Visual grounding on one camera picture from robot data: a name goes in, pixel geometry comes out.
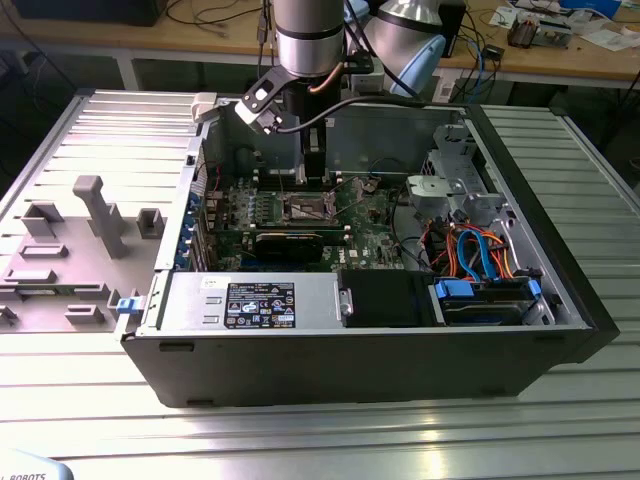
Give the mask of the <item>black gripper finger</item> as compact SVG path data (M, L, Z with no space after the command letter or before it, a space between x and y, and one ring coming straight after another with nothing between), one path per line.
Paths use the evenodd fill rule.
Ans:
M322 180L326 170L326 127L305 128L301 133L301 152L307 180Z

